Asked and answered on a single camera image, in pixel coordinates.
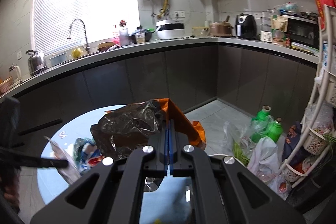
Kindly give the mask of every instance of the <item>round table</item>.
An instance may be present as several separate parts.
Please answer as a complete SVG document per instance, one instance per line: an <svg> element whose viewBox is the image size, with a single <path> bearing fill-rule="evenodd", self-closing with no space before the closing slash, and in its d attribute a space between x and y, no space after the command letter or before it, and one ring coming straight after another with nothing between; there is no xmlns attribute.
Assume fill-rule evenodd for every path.
<svg viewBox="0 0 336 224"><path fill-rule="evenodd" d="M63 149L70 151L70 155L72 155L72 148L76 139L92 138L90 127L98 123L100 118L104 116L105 111L115 110L123 106L125 105L102 107L80 115L65 124L51 139ZM53 157L50 143L43 149L41 157ZM69 186L55 168L38 168L37 184L46 204L50 203ZM187 197L190 195L190 190L186 190L186 187L190 185L190 178L165 177L156 191L144 193L139 223L154 223L157 219L160 219L163 223L185 223L191 212L191 205Z"/></svg>

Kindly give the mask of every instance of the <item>green bottle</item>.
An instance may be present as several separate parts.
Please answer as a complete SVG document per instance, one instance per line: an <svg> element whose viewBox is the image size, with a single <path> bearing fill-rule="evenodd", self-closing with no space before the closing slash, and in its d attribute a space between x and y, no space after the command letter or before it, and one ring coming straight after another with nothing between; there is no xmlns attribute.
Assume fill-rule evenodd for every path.
<svg viewBox="0 0 336 224"><path fill-rule="evenodd" d="M281 126L281 119L276 118L272 125L268 128L267 136L270 137L275 143L280 138L280 135L283 133Z"/></svg>
<svg viewBox="0 0 336 224"><path fill-rule="evenodd" d="M258 113L257 113L257 116L255 118L252 119L251 122L254 122L254 121L266 121L266 117L269 115L269 112L271 111L271 107L270 106L263 106L262 107L262 110L260 110ZM259 140L261 138L265 137L264 134L261 134L261 133L253 133L252 136L251 136L251 140L252 142L254 143L258 143Z"/></svg>

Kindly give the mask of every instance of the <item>person's hand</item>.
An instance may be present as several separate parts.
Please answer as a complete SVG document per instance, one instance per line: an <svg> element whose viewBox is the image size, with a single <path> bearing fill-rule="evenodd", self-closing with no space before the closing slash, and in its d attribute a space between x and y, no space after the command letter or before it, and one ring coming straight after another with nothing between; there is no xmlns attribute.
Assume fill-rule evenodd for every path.
<svg viewBox="0 0 336 224"><path fill-rule="evenodd" d="M7 200L10 205L13 207L19 207L19 193L18 193L18 178L15 177L12 185L4 187L4 198Z"/></svg>

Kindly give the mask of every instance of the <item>faucet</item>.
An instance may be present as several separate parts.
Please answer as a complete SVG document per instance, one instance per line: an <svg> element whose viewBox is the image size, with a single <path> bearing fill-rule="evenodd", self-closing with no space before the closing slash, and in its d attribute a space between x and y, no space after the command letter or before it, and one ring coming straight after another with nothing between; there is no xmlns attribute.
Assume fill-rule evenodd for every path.
<svg viewBox="0 0 336 224"><path fill-rule="evenodd" d="M85 48L87 54L89 54L89 53L90 53L90 46L89 46L89 43L88 43L88 41L87 41L86 29L85 29L85 24L84 24L83 20L81 20L80 18L76 18L76 19L73 20L73 22L72 22L71 25L70 25L70 30L69 30L69 34L68 34L67 39L71 39L72 24L73 24L76 20L79 20L79 21L81 21L81 22L83 23L83 26L84 26L84 34L85 34L85 42L86 42L86 46L85 46L84 48Z"/></svg>

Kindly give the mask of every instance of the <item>wall outlet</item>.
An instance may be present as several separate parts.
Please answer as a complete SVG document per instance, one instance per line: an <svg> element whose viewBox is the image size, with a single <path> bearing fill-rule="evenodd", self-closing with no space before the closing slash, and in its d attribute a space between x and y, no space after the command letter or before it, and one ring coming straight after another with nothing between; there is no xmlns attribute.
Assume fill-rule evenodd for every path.
<svg viewBox="0 0 336 224"><path fill-rule="evenodd" d="M20 60L20 59L22 58L21 51L18 51L18 52L16 53L16 58L17 58L18 60Z"/></svg>
<svg viewBox="0 0 336 224"><path fill-rule="evenodd" d="M253 13L255 19L261 19L261 13Z"/></svg>
<svg viewBox="0 0 336 224"><path fill-rule="evenodd" d="M176 18L176 15L178 15L178 17L185 17L185 11L174 11L174 18Z"/></svg>

